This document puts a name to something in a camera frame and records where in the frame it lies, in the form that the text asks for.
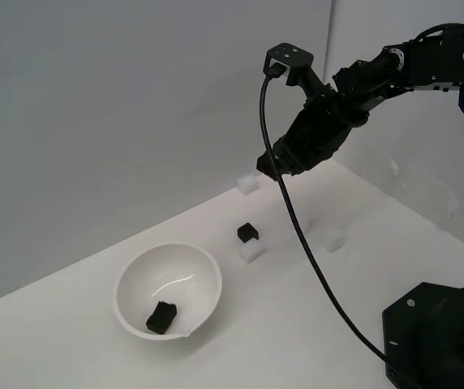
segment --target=bowl rim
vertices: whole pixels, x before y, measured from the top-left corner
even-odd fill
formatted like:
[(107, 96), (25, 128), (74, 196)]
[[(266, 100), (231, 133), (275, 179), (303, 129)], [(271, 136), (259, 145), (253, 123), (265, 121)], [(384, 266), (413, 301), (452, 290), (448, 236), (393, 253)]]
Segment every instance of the bowl rim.
[[(138, 258), (140, 258), (142, 255), (147, 254), (151, 250), (155, 250), (158, 247), (162, 246), (188, 246), (193, 249), (198, 250), (201, 252), (213, 265), (214, 271), (216, 272), (217, 276), (217, 292), (214, 296), (214, 300), (212, 303), (212, 306), (210, 310), (208, 310), (208, 315), (200, 320), (199, 323), (196, 323), (196, 325), (191, 329), (188, 335), (180, 335), (180, 334), (148, 334), (147, 332), (142, 332), (134, 328), (130, 323), (127, 322), (127, 320), (122, 316), (122, 313), (120, 312), (120, 309), (118, 307), (118, 287), (120, 286), (120, 283), (122, 281), (122, 278), (124, 277), (124, 274), (126, 273), (127, 269), (129, 268), (130, 265), (132, 265)], [(114, 291), (113, 291), (113, 311), (115, 315), (117, 316), (117, 320), (122, 324), (124, 328), (126, 328), (131, 334), (138, 336), (139, 338), (142, 339), (149, 339), (149, 340), (171, 340), (171, 339), (177, 339), (181, 337), (187, 337), (189, 336), (193, 331), (195, 331), (198, 327), (200, 327), (213, 313), (213, 311), (216, 309), (217, 302), (219, 301), (219, 298), (221, 296), (221, 289), (223, 286), (223, 279), (221, 276), (221, 269), (219, 268), (219, 265), (216, 262), (216, 259), (204, 248), (196, 246), (192, 243), (188, 242), (162, 242), (162, 243), (157, 243), (156, 245), (152, 245), (148, 247), (147, 249), (141, 251), (139, 254), (134, 256), (128, 263), (127, 265), (121, 270), (120, 275), (117, 278), (117, 282), (114, 286)]]

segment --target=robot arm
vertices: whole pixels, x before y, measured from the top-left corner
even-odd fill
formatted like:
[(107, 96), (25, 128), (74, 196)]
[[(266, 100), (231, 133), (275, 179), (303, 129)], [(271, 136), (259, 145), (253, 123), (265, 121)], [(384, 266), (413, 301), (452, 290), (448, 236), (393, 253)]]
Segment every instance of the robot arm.
[[(367, 123), (372, 109), (407, 92), (459, 90), (464, 113), (464, 24), (430, 28), (412, 41), (384, 47), (370, 62), (341, 69), (333, 76), (337, 90), (319, 80), (312, 62), (312, 54), (285, 43), (266, 55), (264, 73), (282, 64), (286, 85), (301, 87), (307, 98), (288, 132), (273, 145), (281, 173), (300, 174), (327, 160), (353, 128)], [(275, 179), (266, 153), (257, 169)]]

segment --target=cable connector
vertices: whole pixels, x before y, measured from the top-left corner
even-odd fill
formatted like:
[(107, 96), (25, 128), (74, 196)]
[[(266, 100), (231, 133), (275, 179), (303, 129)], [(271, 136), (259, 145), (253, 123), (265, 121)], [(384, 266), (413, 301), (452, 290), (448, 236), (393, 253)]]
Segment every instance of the cable connector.
[(267, 76), (271, 77), (272, 79), (278, 79), (286, 73), (287, 69), (288, 68), (283, 64), (275, 62), (268, 68)]

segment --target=white table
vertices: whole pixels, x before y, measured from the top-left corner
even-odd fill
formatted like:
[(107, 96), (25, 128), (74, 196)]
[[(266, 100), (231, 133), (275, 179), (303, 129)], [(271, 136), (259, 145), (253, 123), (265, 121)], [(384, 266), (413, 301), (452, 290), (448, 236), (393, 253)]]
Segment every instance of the white table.
[[(307, 234), (351, 318), (383, 347), (381, 311), (421, 281), (464, 286), (464, 244), (330, 161), (288, 180)], [(0, 299), (0, 388), (390, 388), (384, 367), (327, 300), (277, 185), (230, 190)], [(250, 265), (236, 228), (250, 221), (269, 251)], [(328, 254), (321, 225), (348, 237)], [(117, 274), (132, 256), (170, 240), (215, 255), (223, 294), (187, 339), (149, 342), (114, 317)]]

